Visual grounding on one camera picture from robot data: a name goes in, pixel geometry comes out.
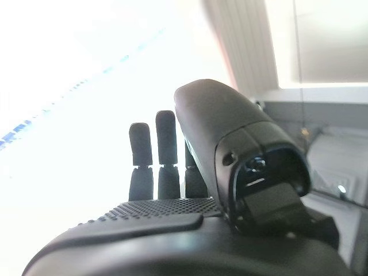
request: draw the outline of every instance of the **black plastic part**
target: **black plastic part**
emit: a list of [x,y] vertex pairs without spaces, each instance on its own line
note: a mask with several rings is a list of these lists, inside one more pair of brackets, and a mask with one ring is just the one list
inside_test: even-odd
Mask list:
[[303,154],[234,89],[198,80],[175,92],[175,108],[209,193],[231,221],[238,215],[237,199],[272,185],[287,182],[299,196],[308,193],[311,180]]
[[[185,206],[186,201],[168,202]],[[157,224],[148,218],[131,217],[75,227],[43,248],[23,276],[352,275],[335,250],[316,240],[245,237],[232,232],[222,217],[170,217],[156,218]],[[179,225],[175,228],[178,232],[155,230],[165,224]],[[137,230],[142,231],[130,239],[129,233]],[[95,237],[86,238],[99,231],[95,237],[104,235],[103,239],[96,242]],[[117,235],[125,231],[127,235]]]
[[180,198],[180,182],[177,167],[166,165],[160,168],[158,198],[160,200]]
[[197,167],[196,161],[194,160],[193,155],[190,153],[186,142],[185,142],[185,167],[186,168]]
[[129,201],[151,200],[154,196],[154,175],[152,168],[139,167],[132,172]]
[[197,167],[187,168],[185,171],[185,197],[208,197],[206,183]]
[[160,164],[177,164],[178,147],[174,112],[162,110],[157,113],[156,131]]
[[137,122],[129,129],[134,166],[152,165],[150,129],[146,123]]
[[234,89],[215,80],[196,80],[174,95],[175,110],[189,150],[209,193],[218,200],[214,155],[228,133],[258,121],[271,121],[265,113]]
[[185,197],[204,198],[208,197],[205,181],[185,143]]

